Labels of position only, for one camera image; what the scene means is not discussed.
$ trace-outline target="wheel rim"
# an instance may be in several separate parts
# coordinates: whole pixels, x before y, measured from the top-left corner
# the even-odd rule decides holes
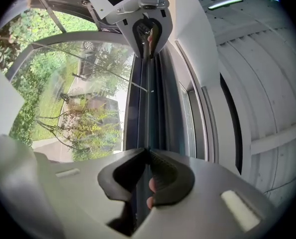
[[[94,48],[94,44],[92,42],[85,42],[84,43],[84,47],[87,49],[87,50],[92,50]]]

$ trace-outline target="thin wire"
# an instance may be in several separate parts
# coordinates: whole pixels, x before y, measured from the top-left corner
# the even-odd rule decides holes
[[[8,39],[7,37],[0,37],[0,40],[7,40],[7,41],[9,41],[9,39]],[[99,68],[103,69],[104,71],[107,71],[107,72],[109,72],[109,73],[111,73],[111,74],[113,74],[113,75],[115,75],[115,76],[117,76],[117,77],[123,79],[124,81],[127,81],[127,82],[131,83],[132,85],[134,85],[134,86],[136,86],[136,87],[138,87],[138,88],[141,88],[141,89],[144,90],[145,92],[148,92],[145,88],[141,87],[140,85],[138,85],[138,84],[136,84],[136,83],[134,83],[134,82],[132,82],[132,81],[129,81],[129,80],[123,78],[122,76],[117,75],[117,74],[115,74],[114,72],[112,72],[112,71],[110,71],[110,70],[108,70],[108,69],[106,69],[106,68],[104,68],[104,67],[102,67],[102,66],[96,65],[96,64],[90,62],[89,60],[87,60],[87,59],[85,59],[85,58],[82,58],[82,57],[80,57],[80,56],[78,56],[78,55],[75,55],[75,54],[73,54],[73,53],[70,53],[69,51],[62,50],[62,49],[58,49],[58,48],[55,48],[55,47],[52,47],[52,46],[48,46],[48,45],[45,45],[45,44],[42,44],[42,43],[39,43],[39,42],[30,42],[30,41],[24,41],[24,40],[18,40],[18,39],[16,39],[15,42],[18,42],[18,43],[21,43],[21,42],[22,42],[22,43],[35,44],[35,45],[38,45],[38,46],[41,46],[41,47],[46,47],[46,48],[49,48],[49,49],[52,49],[52,50],[57,50],[57,51],[65,52],[65,53],[67,53],[67,54],[69,54],[69,55],[71,55],[71,56],[73,56],[73,57],[79,58],[79,59],[81,59],[81,60],[83,60],[83,61],[85,61],[85,62],[87,62],[87,63],[89,63],[89,64],[91,64],[91,65],[93,65],[93,66],[97,66],[97,67],[99,67]]]

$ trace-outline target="grass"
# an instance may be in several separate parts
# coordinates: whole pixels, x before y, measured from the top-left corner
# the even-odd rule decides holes
[[[67,93],[73,80],[74,76],[72,73],[77,73],[78,61],[77,59],[67,59],[66,69],[60,72],[62,78],[64,79],[63,92]],[[39,115],[43,117],[56,117],[60,115],[64,101],[62,99],[56,100],[53,97],[53,91],[51,88],[45,89],[43,92],[40,102],[39,102]],[[56,119],[41,119],[44,123],[48,125],[57,125],[58,118]],[[40,125],[36,124],[33,129],[32,140],[43,140],[53,138],[54,135],[48,130],[42,128]]]

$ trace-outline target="lawn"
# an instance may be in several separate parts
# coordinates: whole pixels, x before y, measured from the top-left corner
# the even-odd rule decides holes
[[[67,93],[73,80],[74,76],[72,73],[78,72],[78,60],[75,58],[68,58],[66,67],[60,72],[61,77],[64,79],[63,84],[63,92]],[[43,117],[56,117],[60,115],[62,106],[64,101],[62,99],[56,100],[53,97],[53,90],[50,88],[45,89],[43,92],[40,102],[39,102],[39,116]],[[49,125],[57,125],[58,124],[58,118],[57,119],[41,119],[42,122],[49,124]],[[54,135],[49,132],[48,130],[42,128],[40,125],[35,124],[32,134],[32,140],[43,140],[43,139],[49,139],[53,138]]]

